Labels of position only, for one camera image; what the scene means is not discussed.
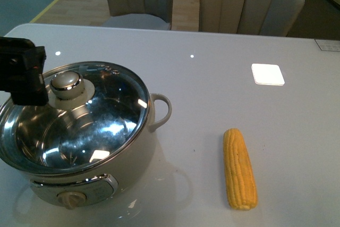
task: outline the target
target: corn cob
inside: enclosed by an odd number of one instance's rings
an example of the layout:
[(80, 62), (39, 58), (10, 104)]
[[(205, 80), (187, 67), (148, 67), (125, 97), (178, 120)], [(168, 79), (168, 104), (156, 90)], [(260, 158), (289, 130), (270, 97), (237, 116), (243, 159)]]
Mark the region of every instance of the corn cob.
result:
[(243, 136), (238, 129), (229, 129), (224, 133), (223, 153), (229, 205), (238, 210), (256, 207), (258, 199), (253, 170)]

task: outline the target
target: white pot handle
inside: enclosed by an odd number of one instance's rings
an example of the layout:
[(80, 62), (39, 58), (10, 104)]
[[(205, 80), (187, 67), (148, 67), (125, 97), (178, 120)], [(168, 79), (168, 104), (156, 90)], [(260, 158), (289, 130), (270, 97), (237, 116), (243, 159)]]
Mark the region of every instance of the white pot handle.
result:
[(165, 117), (162, 118), (161, 120), (159, 120), (157, 122), (154, 122), (154, 123), (149, 125), (150, 132), (154, 132), (156, 129), (158, 129), (160, 126), (162, 126), (164, 123), (166, 123), (169, 120), (169, 118), (171, 116), (171, 113), (172, 113), (172, 107), (171, 107), (170, 100), (167, 97), (165, 97), (164, 95), (162, 95), (162, 94), (151, 93), (150, 94), (150, 99), (152, 100), (154, 105), (155, 105), (155, 101), (156, 100), (162, 100), (168, 106), (168, 112), (165, 115)]

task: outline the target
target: pot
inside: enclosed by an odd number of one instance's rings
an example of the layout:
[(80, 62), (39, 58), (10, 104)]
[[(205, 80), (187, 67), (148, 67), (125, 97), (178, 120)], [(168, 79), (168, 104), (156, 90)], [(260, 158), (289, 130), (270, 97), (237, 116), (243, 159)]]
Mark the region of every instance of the pot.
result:
[[(131, 70), (81, 62), (44, 73), (48, 104), (0, 109), (0, 157), (43, 200), (68, 209), (118, 194), (142, 176), (170, 101)], [(155, 121), (156, 100), (168, 106)]]

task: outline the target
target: stainless steel knob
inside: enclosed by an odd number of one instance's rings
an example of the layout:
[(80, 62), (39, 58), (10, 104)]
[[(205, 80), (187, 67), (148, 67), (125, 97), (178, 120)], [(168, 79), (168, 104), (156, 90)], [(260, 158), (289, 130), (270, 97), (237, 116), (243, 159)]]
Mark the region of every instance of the stainless steel knob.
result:
[(83, 93), (84, 79), (80, 73), (65, 71), (53, 77), (50, 88), (60, 99), (74, 99)]

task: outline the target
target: glossy tabletop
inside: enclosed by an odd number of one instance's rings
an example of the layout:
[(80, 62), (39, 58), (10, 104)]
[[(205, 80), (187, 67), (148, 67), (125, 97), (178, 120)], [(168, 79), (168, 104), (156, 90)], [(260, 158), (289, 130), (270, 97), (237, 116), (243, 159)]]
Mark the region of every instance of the glossy tabletop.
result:
[[(93, 206), (50, 205), (0, 161), (0, 226), (340, 226), (340, 52), (313, 39), (42, 24), (7, 36), (45, 46), (45, 71), (125, 66), (173, 113), (141, 180)], [(278, 65), (284, 85), (256, 84), (254, 63)], [(156, 104), (157, 117), (165, 111)], [(257, 183), (259, 204), (248, 212), (226, 199), (229, 128), (242, 131)]]

